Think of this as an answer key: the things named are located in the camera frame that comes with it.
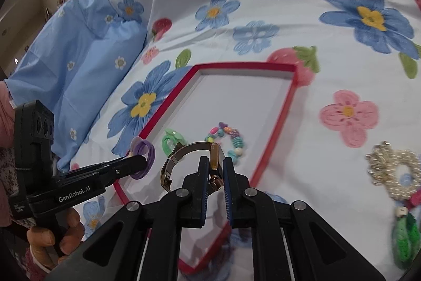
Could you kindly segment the gold bangle watch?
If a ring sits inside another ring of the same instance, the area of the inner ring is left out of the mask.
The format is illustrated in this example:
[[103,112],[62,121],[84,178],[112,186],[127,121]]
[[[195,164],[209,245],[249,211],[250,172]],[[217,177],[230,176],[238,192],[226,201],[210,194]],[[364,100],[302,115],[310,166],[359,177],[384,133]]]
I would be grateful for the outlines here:
[[217,143],[195,142],[188,145],[177,144],[161,168],[160,184],[166,192],[171,191],[171,184],[181,185],[181,178],[194,172],[201,157],[209,160],[207,172],[208,194],[212,194],[223,187],[224,152]]

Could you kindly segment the pink sleeve of person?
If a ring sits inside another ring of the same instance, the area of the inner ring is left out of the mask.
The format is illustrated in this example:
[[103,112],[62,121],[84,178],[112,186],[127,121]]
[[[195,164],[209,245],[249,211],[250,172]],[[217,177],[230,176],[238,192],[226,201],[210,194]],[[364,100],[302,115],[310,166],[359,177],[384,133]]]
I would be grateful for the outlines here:
[[18,191],[14,160],[14,118],[9,89],[1,82],[1,227],[11,224],[9,197]]

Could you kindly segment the light blue floral pillow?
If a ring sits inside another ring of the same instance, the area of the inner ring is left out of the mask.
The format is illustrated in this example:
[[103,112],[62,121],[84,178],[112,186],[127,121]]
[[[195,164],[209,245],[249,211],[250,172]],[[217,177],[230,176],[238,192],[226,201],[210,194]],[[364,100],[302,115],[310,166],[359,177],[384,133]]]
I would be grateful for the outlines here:
[[46,22],[5,84],[15,106],[54,114],[52,152],[67,171],[147,36],[136,0],[69,0]]

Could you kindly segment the pearl scrunchie with bow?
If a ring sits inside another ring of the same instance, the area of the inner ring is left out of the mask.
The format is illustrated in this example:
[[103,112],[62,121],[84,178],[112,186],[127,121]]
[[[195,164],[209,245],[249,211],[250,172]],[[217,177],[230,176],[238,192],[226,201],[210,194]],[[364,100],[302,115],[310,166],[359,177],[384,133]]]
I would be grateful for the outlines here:
[[[420,160],[411,150],[395,150],[389,142],[375,145],[365,156],[371,183],[384,186],[388,195],[396,201],[409,200],[420,189]],[[412,181],[403,185],[398,178],[398,167],[409,169]]]

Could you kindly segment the pink small hair clip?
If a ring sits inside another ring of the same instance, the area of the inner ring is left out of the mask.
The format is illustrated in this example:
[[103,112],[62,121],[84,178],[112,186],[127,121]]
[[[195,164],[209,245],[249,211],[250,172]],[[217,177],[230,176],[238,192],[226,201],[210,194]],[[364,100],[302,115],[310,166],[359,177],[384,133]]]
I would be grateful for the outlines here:
[[404,202],[405,207],[408,210],[416,208],[421,204],[421,190],[413,193],[408,200]]

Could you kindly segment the floral white bed sheet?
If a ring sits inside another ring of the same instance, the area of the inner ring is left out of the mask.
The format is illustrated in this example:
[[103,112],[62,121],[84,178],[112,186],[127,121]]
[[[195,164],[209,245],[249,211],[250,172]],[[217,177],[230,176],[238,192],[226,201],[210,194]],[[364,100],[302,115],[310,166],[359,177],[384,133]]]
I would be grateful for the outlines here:
[[104,223],[155,202],[223,151],[384,280],[420,279],[420,0],[135,1],[145,48],[72,162],[140,154],[151,169],[80,211]]

